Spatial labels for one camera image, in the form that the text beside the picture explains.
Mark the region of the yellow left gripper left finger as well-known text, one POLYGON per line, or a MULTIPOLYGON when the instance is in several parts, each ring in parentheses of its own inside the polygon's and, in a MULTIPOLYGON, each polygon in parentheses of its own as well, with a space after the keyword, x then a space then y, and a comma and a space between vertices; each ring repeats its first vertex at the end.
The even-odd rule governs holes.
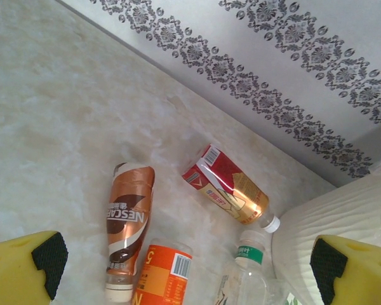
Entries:
POLYGON ((58 231, 0 242, 0 304, 50 304, 67 259, 68 250, 58 231))

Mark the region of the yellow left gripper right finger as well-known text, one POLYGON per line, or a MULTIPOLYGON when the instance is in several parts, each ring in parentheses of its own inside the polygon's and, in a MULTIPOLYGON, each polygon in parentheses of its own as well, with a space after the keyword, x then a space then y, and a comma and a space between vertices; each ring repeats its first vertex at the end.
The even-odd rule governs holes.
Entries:
POLYGON ((324 304, 381 304, 381 247, 319 235, 310 266, 324 304))

